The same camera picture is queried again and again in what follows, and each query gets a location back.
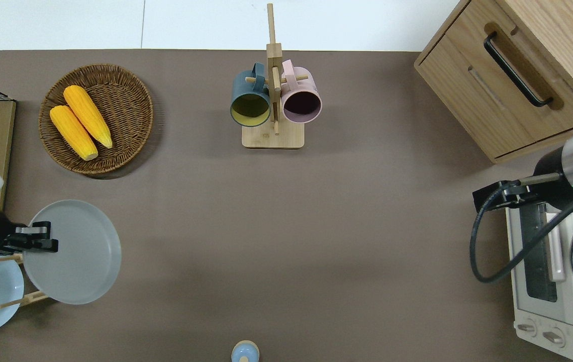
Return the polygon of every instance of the brown table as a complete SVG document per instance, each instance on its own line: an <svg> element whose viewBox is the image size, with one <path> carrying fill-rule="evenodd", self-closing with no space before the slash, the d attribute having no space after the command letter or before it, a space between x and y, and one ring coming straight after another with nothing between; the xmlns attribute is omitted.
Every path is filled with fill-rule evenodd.
<svg viewBox="0 0 573 362"><path fill-rule="evenodd" d="M45 301L0 328L0 360L563 360L512 328L510 281L468 265L470 193L530 174L491 165L425 82L417 53L285 51L316 78L323 112L299 150L245 149L230 88L263 51L0 51L18 101L6 212L62 199L112 220L113 288ZM38 135L41 99L78 66L137 74L155 100L150 142L117 178L59 167ZM507 260L503 211L484 219L486 271Z"/></svg>

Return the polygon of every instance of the mug handle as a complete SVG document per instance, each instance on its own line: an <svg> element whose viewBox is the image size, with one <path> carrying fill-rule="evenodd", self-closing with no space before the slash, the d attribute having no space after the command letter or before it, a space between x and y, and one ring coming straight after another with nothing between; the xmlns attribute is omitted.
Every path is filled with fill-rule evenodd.
<svg viewBox="0 0 573 362"><path fill-rule="evenodd" d="M289 91L293 92L298 89L298 81L296 80L296 71L293 69L291 59L282 62L282 68L284 68L284 77L287 79L286 84L289 86Z"/></svg>
<svg viewBox="0 0 573 362"><path fill-rule="evenodd" d="M261 62L256 62L253 66L253 76L255 77L255 84L253 84L253 91L254 92L262 92L262 88L264 88L264 82L266 78L264 78L264 64Z"/></svg>

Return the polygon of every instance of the black cable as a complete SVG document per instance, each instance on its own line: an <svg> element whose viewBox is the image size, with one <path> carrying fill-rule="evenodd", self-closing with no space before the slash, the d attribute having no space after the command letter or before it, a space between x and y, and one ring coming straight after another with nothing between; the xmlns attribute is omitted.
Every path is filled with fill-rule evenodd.
<svg viewBox="0 0 573 362"><path fill-rule="evenodd" d="M528 254L535 246L537 246L541 240L548 235L550 231L552 231L555 226L560 224L568 215L573 213L573 202L571 202L566 208L564 208L560 213L558 213L554 218L548 222L544 227L539 229L537 233L528 241L527 243L523 244L523 249L519 251L511 261L509 261L503 268L501 268L497 273L494 273L490 277L484 277L479 272L479 269L476 265L476 236L479 231L479 225L481 224L481 219L483 218L484 213L489 208L490 204L494 199L498 197L502 192L511 188L513 186L518 185L519 181L513 181L512 183L505 184L500 186L495 192L493 192L489 197L486 199L484 204L481 206L481 209L476 215L474 220L474 225L472 226L472 234L470 236L470 265L472 266L472 272L474 276L479 282L482 283L493 283L498 282L500 279L508 275L518 263L524 259L526 254Z"/></svg>

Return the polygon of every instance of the corn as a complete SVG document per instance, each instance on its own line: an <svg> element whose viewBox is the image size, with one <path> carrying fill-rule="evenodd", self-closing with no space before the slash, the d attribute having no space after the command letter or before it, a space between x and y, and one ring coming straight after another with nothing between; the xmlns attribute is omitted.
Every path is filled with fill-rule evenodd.
<svg viewBox="0 0 573 362"><path fill-rule="evenodd" d="M69 85L63 91L63 97L87 132L103 146L112 148L110 130L85 89Z"/></svg>
<svg viewBox="0 0 573 362"><path fill-rule="evenodd" d="M50 110L50 119L59 130L65 142L86 161L96 158L99 153L85 128L68 106L55 106Z"/></svg>

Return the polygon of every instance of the wicker basket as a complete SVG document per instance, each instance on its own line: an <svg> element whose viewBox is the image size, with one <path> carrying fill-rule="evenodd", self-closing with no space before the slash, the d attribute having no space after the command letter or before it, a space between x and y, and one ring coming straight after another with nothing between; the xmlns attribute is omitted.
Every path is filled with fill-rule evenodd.
<svg viewBox="0 0 573 362"><path fill-rule="evenodd" d="M82 160L61 137L50 120L54 106L65 105L68 85L84 87L110 129L110 149L95 142L99 155ZM50 156L62 167L81 174L110 172L130 162L148 140L153 127L153 101L144 83L133 73L113 64L82 66L50 89L39 112L39 135Z"/></svg>

